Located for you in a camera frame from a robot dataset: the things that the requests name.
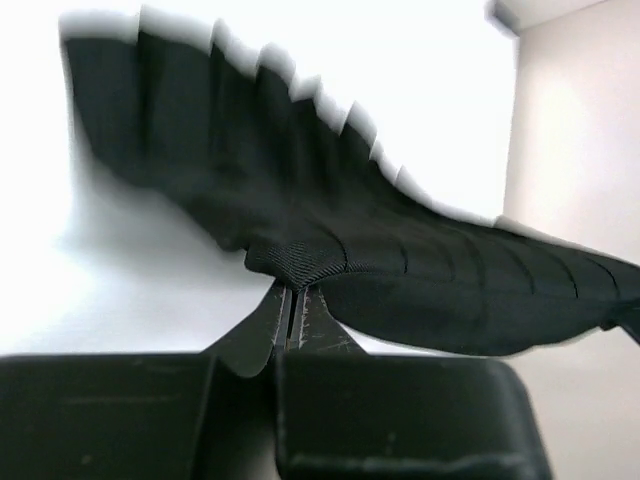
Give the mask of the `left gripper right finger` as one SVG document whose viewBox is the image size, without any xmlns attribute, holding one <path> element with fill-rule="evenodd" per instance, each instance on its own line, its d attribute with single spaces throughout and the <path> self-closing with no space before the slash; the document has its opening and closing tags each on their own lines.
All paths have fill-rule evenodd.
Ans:
<svg viewBox="0 0 640 480">
<path fill-rule="evenodd" d="M 285 479 L 548 479 L 527 391 L 505 363 L 365 352 L 321 292 L 288 293 L 276 337 Z"/>
</svg>

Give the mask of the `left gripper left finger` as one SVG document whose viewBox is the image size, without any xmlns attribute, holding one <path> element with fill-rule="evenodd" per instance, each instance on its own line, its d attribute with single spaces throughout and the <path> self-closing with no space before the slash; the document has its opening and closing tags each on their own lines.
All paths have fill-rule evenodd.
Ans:
<svg viewBox="0 0 640 480">
<path fill-rule="evenodd" d="M 5 479 L 274 479 L 272 376 L 293 296 L 196 353 L 1 360 Z"/>
</svg>

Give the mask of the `black skirt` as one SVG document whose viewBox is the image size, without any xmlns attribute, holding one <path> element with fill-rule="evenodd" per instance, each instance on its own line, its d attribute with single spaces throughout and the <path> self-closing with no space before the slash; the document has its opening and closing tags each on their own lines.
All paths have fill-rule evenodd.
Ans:
<svg viewBox="0 0 640 480">
<path fill-rule="evenodd" d="M 301 291 L 363 333 L 500 356 L 594 329 L 639 329 L 639 269 L 497 226 L 456 220 L 401 192 L 366 130 L 299 99 L 289 62 L 255 71 L 143 32 L 64 39 L 72 98 L 93 156 L 184 211 L 246 267 Z"/>
</svg>

